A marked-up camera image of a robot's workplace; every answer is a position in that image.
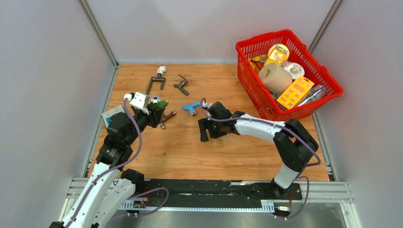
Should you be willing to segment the green plastic faucet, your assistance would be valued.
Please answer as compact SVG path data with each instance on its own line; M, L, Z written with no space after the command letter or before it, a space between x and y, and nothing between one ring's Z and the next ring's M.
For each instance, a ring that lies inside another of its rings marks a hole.
M159 109L159 108L165 108L168 106L169 102L167 100L162 100L158 96L153 96L150 98L150 103L152 107Z

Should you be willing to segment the blue faucet with white elbow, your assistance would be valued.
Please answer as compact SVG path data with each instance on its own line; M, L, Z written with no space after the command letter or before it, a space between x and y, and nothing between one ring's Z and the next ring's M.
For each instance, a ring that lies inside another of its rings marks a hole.
M188 114L190 116L195 116L197 114L196 112L196 107L200 106L200 101L197 101L195 103L189 104L189 105L182 105L182 109L188 111Z

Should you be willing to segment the red plastic shopping basket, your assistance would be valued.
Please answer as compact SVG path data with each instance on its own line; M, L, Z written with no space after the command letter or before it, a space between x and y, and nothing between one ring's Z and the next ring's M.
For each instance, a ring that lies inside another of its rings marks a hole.
M275 44L284 44L290 50L289 61L300 64L305 77L315 84L325 87L325 95L311 103L287 111L280 109L274 97L260 81L249 59L266 54ZM320 65L308 51L307 46L289 29L264 33L239 41L235 48L238 53L237 76L249 98L263 119L287 121L312 115L328 101L343 94L342 86L334 79L325 66Z

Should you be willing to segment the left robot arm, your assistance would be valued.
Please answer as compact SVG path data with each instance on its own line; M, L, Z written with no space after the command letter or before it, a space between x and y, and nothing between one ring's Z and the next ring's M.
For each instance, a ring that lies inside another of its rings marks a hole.
M156 128L168 102L148 103L112 115L96 158L93 171L77 201L61 221L51 223L52 228L103 228L118 208L130 196L144 195L144 175L124 166L138 154L132 144L135 140L142 146L141 133L147 126Z

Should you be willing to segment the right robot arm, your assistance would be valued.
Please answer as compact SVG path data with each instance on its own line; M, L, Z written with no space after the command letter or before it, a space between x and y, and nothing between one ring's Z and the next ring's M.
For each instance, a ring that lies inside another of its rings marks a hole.
M197 105L205 116L198 121L201 142L236 134L252 136L275 145L282 165L272 180L271 192L278 199L290 193L290 185L310 166L312 157L317 160L314 165L321 163L317 154L318 143L297 119L270 121L245 112L231 113L222 103L206 103L205 98Z

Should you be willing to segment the long grey faucet white elbow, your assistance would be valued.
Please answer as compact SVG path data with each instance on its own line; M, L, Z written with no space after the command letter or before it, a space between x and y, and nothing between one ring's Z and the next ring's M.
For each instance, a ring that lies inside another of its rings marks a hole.
M163 90L164 84L166 82L166 78L163 75L164 75L164 73L166 71L167 71L167 66L158 67L157 72L156 72L156 76L151 77L150 80L149 80L149 83L148 83L148 86L147 86L147 89L146 89L146 92L145 92L147 95L150 94L152 85L153 85L153 83L156 83L156 82L161 83L160 89Z

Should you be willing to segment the brown plastic faucet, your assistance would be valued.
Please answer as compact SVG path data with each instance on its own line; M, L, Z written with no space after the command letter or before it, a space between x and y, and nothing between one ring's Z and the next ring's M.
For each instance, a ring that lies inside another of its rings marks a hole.
M161 116L161 119L160 119L160 127L162 128L162 129L165 129L165 122L166 121L168 121L169 119L171 119L172 117L174 117L174 116L176 116L176 112L175 111L172 111L172 112L170 112L169 114L167 114L167 115L165 115L164 113L162 114L162 116Z

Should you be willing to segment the small dark grey faucet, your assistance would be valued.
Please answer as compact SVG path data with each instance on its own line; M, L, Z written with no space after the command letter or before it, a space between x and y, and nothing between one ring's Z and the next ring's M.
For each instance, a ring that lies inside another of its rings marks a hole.
M179 77L181 77L183 80L179 83L179 84L174 84L173 86L175 88L178 88L183 94L185 94L186 96L189 95L189 92L187 90L184 89L184 87L186 86L186 84L188 83L188 80L183 77L182 75L179 74Z

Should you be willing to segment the blue white faucet box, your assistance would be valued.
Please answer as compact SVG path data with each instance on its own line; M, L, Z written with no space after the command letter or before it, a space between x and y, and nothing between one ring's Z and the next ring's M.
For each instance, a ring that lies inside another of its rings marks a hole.
M120 105L118 105L118 106L116 106L116 107L114 107L114 108L112 108L112 109L109 109L109 110L107 110L107 111L101 113L101 116L102 116L102 119L103 119L103 122L104 122L105 127L108 127L108 126L109 126L109 124L110 124L110 119L111 119L111 117L112 117L113 115L115 115L115 114L117 114L117 113L124 113L124 112L125 112L125 111L124 111L124 108L123 108L123 106L120 104Z

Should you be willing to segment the yellow snack bag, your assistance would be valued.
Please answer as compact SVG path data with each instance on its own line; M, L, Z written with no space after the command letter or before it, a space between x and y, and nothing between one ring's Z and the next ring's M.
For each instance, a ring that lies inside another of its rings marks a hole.
M267 61L268 55L260 55L257 57L249 58L248 61L252 67L252 69L258 74L261 69L264 67L265 62Z

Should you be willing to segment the brown paper roll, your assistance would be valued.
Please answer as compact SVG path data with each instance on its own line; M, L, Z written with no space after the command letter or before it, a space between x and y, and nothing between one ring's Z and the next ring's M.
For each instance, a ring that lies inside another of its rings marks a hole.
M262 84L273 94L280 95L292 84L292 75L276 63L264 66L258 74Z

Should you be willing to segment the orange blister card package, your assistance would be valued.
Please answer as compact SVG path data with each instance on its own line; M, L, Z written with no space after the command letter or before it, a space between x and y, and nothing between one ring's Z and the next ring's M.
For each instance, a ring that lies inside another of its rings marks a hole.
M287 111L297 107L308 95L315 83L304 76L297 78L277 99L281 110Z

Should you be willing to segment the white wrapped paper roll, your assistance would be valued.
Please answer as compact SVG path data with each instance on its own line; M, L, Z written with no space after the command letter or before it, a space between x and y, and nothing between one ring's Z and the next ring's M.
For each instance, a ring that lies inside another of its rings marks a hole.
M286 61L281 67L291 74L293 80L305 75L304 68L298 63Z

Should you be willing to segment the clear pack of pens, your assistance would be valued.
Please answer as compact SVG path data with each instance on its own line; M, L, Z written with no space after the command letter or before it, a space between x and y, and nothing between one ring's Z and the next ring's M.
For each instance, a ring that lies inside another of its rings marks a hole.
M316 85L308 92L307 96L298 104L298 106L319 100L320 98L324 97L325 92L326 89L323 85Z

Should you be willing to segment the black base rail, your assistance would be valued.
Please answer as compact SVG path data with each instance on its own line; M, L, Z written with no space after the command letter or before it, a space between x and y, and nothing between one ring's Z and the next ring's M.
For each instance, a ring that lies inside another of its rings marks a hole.
M150 179L135 194L147 207L257 209L262 200L302 200L297 183L284 190L270 181Z

